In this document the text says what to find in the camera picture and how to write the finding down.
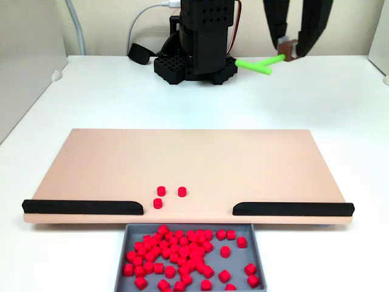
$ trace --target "wooden board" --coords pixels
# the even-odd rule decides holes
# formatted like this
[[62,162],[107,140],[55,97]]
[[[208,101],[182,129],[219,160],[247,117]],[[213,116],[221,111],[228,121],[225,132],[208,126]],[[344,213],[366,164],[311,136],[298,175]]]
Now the wooden board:
[[[165,186],[163,208],[154,209]],[[177,195],[184,186],[186,197]],[[34,200],[136,201],[143,215],[24,214],[31,223],[345,224],[352,216],[234,216],[245,202],[344,203],[308,130],[74,129]]]

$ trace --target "white table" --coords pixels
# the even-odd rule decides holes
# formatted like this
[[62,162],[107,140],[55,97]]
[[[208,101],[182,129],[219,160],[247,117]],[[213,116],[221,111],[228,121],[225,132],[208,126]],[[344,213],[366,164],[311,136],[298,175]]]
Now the white table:
[[268,291],[383,291],[389,262],[389,87],[364,56],[306,57],[271,76],[172,86],[126,57],[69,57],[0,145],[0,291],[112,291],[125,225],[23,221],[72,128],[309,128],[349,226],[257,226]]

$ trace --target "plastic tray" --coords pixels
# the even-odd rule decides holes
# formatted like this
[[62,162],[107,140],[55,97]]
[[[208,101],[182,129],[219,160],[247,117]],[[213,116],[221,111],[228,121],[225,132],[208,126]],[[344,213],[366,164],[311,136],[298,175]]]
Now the plastic tray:
[[[139,291],[135,286],[135,276],[124,277],[122,275],[124,264],[126,264],[126,253],[130,250],[134,250],[134,243],[143,241],[143,236],[147,234],[153,235],[157,232],[158,227],[161,224],[127,224],[125,230],[125,236],[123,241],[122,253],[120,255],[119,269],[117,272],[115,292],[125,291]],[[210,265],[215,271],[215,275],[209,280],[212,282],[212,291],[224,291],[225,286],[228,283],[232,283],[236,286],[237,291],[266,291],[266,281],[263,274],[260,255],[258,252],[258,246],[255,239],[254,228],[252,224],[166,224],[173,232],[181,229],[184,232],[192,229],[210,229],[214,232],[211,243],[215,247],[212,252],[205,255],[205,263]],[[236,237],[244,236],[247,239],[247,248],[238,248],[236,240],[224,239],[219,241],[215,237],[215,232],[224,230],[235,230]],[[224,259],[220,256],[220,248],[222,246],[228,246],[231,249],[231,255],[229,258]],[[157,284],[160,280],[166,279],[173,290],[174,284],[179,281],[180,276],[177,273],[178,266],[174,263],[170,263],[169,260],[164,260],[159,256],[156,263],[164,263],[164,267],[172,265],[176,268],[176,276],[172,279],[166,279],[164,274],[149,274],[145,276],[148,282],[148,286],[143,291],[159,291]],[[260,285],[255,289],[252,289],[247,283],[247,275],[244,273],[244,267],[249,263],[254,263],[257,267],[256,276],[260,280]],[[218,279],[218,274],[227,269],[231,274],[231,279],[227,283],[222,283]],[[201,281],[206,279],[203,275],[197,271],[191,273],[193,282],[187,286],[186,291],[201,291]]]

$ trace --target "small red piece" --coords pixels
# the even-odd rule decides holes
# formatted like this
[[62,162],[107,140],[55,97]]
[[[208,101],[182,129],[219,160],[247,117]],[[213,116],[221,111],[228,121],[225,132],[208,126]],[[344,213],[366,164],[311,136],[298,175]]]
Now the small red piece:
[[188,266],[182,266],[178,269],[178,273],[180,276],[182,275],[185,275],[185,274],[189,274],[190,273],[190,270],[188,268]]
[[164,273],[163,263],[156,263],[154,265],[154,273],[156,273],[156,274],[163,274]]
[[173,266],[167,266],[165,268],[165,277],[168,279],[174,278],[176,275],[176,269]]
[[159,247],[161,248],[161,250],[167,249],[169,247],[169,243],[166,240],[162,240],[159,243]]
[[134,264],[134,266],[142,266],[142,264],[143,264],[143,258],[141,258],[141,257],[135,257],[134,259],[133,259],[133,264]]
[[231,274],[226,269],[219,273],[219,280],[222,283],[226,283],[231,279]]
[[188,238],[186,238],[186,237],[181,237],[180,238],[180,245],[181,246],[185,246],[185,245],[188,245],[188,244],[189,244]]
[[178,260],[177,260],[177,265],[178,266],[184,266],[187,262],[187,258],[186,257],[179,257]]
[[144,235],[143,236],[143,242],[148,242],[149,240],[151,240],[151,235]]
[[172,238],[169,240],[169,246],[172,246],[172,245],[178,245],[178,239],[177,239],[177,237],[172,237]]
[[256,275],[251,275],[247,278],[247,283],[249,283],[251,288],[256,288],[260,284],[260,280],[256,277]]
[[146,274],[151,274],[154,271],[154,263],[153,262],[145,262],[145,265],[143,266],[145,269]]
[[138,250],[138,256],[143,258],[143,259],[145,258],[146,253],[147,253],[147,250],[145,248],[141,248]]
[[157,195],[164,196],[166,195],[166,188],[163,186],[160,186],[157,188]]
[[174,236],[173,231],[168,231],[168,233],[165,234],[165,240],[169,242]]
[[178,188],[178,196],[184,197],[187,195],[187,188],[186,187],[179,187]]
[[214,270],[210,266],[204,266],[202,273],[206,278],[211,278],[215,274]]
[[226,238],[226,236],[227,236],[227,233],[226,233],[225,230],[219,230],[219,231],[216,233],[216,238],[217,238],[218,240],[223,240],[223,239]]
[[247,241],[246,241],[246,239],[243,236],[242,237],[238,237],[236,242],[238,243],[238,247],[239,248],[246,248],[247,247]]
[[189,268],[189,272],[193,272],[196,269],[196,261],[195,260],[187,260],[186,266]]
[[158,246],[152,248],[151,252],[154,253],[154,257],[157,258],[160,255],[161,249]]
[[133,260],[135,259],[135,257],[136,257],[136,252],[134,252],[134,251],[129,251],[126,254],[126,259],[129,263],[133,263]]
[[210,242],[204,242],[202,244],[202,247],[205,249],[206,252],[211,252],[213,251],[213,244]]
[[197,255],[199,255],[201,257],[205,257],[205,249],[202,246],[199,246],[196,249],[196,252],[197,252]]
[[190,247],[189,246],[183,246],[182,248],[180,248],[180,250],[178,251],[179,255],[181,257],[187,257],[189,256],[189,252],[190,252]]
[[184,232],[182,230],[177,230],[175,233],[174,233],[174,236],[177,237],[177,239],[180,239],[181,237],[184,236]]
[[143,290],[147,287],[148,283],[147,281],[145,280],[145,278],[143,277],[138,277],[136,278],[135,280],[135,286],[139,289],[139,290]]
[[201,282],[201,291],[211,291],[212,283],[209,280],[204,280]]
[[220,249],[220,255],[223,258],[228,258],[230,256],[231,249],[228,246],[222,246]]
[[159,281],[158,285],[157,285],[158,289],[160,289],[160,291],[165,291],[166,289],[169,289],[170,288],[170,284],[168,281],[166,281],[165,279],[162,279],[161,281]]
[[135,242],[134,243],[134,249],[135,251],[140,250],[143,247],[143,242]]
[[188,286],[192,283],[192,277],[189,274],[184,274],[181,276],[181,281],[185,284],[185,286]]
[[126,263],[123,267],[123,276],[131,277],[134,274],[134,266],[129,263]]
[[166,233],[168,233],[169,232],[169,228],[168,228],[168,226],[166,226],[166,225],[161,225],[161,226],[159,226],[159,228],[158,228],[158,233],[160,234],[160,235],[165,235]]
[[153,261],[155,261],[155,259],[156,259],[156,255],[152,251],[146,253],[145,260],[147,262],[153,262]]
[[213,231],[212,230],[206,230],[206,231],[204,231],[204,235],[207,238],[207,240],[210,241],[213,238]]
[[236,287],[232,284],[227,284],[227,286],[225,286],[225,290],[226,291],[236,290]]
[[170,257],[170,254],[171,254],[171,251],[170,251],[169,248],[164,249],[164,250],[162,251],[162,258],[163,258],[164,260],[167,260],[167,259]]
[[185,291],[185,284],[181,281],[176,282],[173,291]]
[[135,276],[138,277],[144,277],[146,275],[145,269],[142,266],[137,266],[134,269]]
[[154,208],[155,209],[162,208],[162,200],[160,198],[154,199],[153,203],[154,203]]
[[236,239],[235,230],[228,230],[228,231],[227,231],[227,239],[228,239],[228,240],[234,240],[234,239]]
[[250,263],[250,264],[248,264],[248,265],[244,268],[244,272],[245,272],[246,275],[248,275],[248,276],[254,275],[254,274],[256,273],[256,266],[255,266],[253,263]]

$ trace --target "green tool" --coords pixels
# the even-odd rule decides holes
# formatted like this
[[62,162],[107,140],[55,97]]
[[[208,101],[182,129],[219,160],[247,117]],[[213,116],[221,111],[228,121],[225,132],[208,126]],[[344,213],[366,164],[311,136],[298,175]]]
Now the green tool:
[[275,57],[271,57],[271,58],[259,61],[257,63],[250,63],[250,62],[243,61],[243,60],[236,60],[235,65],[237,67],[241,67],[241,68],[248,69],[251,71],[259,72],[259,73],[266,74],[266,75],[271,75],[272,68],[269,68],[266,66],[285,61],[285,59],[286,59],[286,56],[284,54],[281,54],[281,55],[278,55]]

